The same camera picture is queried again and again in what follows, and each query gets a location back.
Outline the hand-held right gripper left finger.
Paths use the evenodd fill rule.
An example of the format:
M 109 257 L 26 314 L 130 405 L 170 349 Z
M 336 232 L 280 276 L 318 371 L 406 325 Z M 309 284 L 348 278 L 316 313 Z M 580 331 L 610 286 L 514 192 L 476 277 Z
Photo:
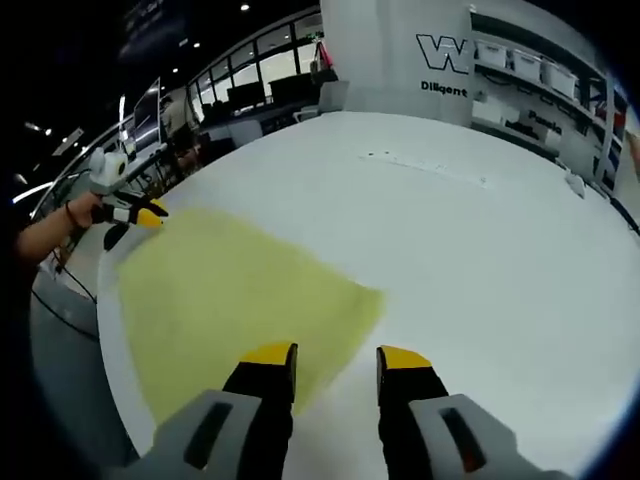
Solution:
M 220 390 L 167 419 L 126 479 L 280 479 L 293 431 L 298 345 L 245 354 Z

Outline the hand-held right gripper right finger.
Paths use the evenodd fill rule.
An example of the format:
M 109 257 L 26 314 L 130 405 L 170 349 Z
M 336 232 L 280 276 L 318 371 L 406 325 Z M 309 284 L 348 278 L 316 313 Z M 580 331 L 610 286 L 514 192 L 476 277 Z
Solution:
M 450 394 L 432 363 L 376 349 L 378 434 L 390 479 L 567 479 L 518 451 L 515 433 L 469 397 Z

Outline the person's left hand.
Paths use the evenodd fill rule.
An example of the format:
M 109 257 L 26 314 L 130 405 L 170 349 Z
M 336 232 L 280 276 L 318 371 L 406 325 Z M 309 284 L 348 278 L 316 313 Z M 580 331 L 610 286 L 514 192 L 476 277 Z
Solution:
M 68 203 L 68 209 L 76 223 L 82 228 L 109 220 L 101 198 L 92 192 L 84 192 Z

